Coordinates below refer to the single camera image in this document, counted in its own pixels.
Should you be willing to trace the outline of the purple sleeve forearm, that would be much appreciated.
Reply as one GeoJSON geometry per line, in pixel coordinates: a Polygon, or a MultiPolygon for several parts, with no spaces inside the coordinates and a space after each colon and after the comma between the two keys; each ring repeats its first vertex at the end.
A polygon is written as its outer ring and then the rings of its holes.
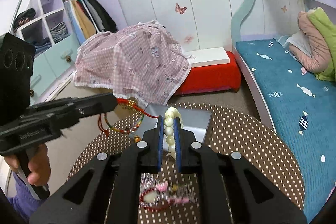
{"type": "Polygon", "coordinates": [[[14,197],[9,197],[8,201],[14,210],[24,219],[25,223],[29,222],[31,215],[40,207],[45,200],[36,200],[26,184],[14,174],[15,189],[17,194],[14,197]]]}

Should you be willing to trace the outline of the person's left hand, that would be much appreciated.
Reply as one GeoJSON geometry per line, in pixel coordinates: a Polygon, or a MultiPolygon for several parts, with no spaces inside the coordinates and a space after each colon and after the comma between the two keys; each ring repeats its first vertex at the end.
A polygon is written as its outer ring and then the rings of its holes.
{"type": "Polygon", "coordinates": [[[48,183],[51,175],[51,167],[47,153],[47,146],[41,144],[35,155],[29,161],[28,168],[31,173],[27,176],[27,181],[31,185],[43,186],[48,183]]]}

